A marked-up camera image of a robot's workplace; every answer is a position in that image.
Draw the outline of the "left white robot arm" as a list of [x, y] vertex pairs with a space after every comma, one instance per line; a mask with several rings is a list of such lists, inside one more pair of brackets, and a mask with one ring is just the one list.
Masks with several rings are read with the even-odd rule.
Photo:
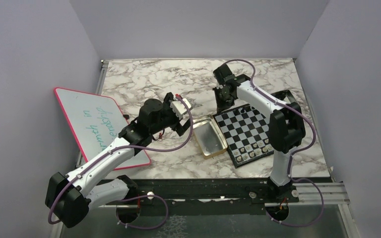
[[163, 101], [148, 99], [140, 108], [139, 116], [124, 127], [114, 140], [96, 157], [67, 174], [57, 172], [48, 183], [45, 205], [49, 208], [48, 223], [63, 223], [72, 228], [79, 224], [94, 207], [121, 200], [131, 203], [136, 190], [127, 176], [113, 181], [98, 183], [121, 163], [128, 161], [141, 151], [173, 152], [182, 144], [170, 149], [150, 148], [153, 134], [171, 128], [179, 136], [193, 132], [192, 105], [181, 95], [166, 94]]

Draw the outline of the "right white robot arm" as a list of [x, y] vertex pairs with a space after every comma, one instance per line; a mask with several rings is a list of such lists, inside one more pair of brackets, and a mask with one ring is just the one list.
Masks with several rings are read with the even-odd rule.
[[301, 145], [306, 135], [301, 107], [297, 102], [288, 104], [260, 89], [252, 78], [244, 74], [236, 76], [225, 63], [213, 74], [217, 80], [217, 86], [213, 88], [217, 112], [231, 108], [235, 100], [240, 99], [268, 119], [266, 135], [274, 150], [274, 158], [266, 195], [271, 201], [280, 201], [286, 192], [291, 191], [288, 175], [290, 154]]

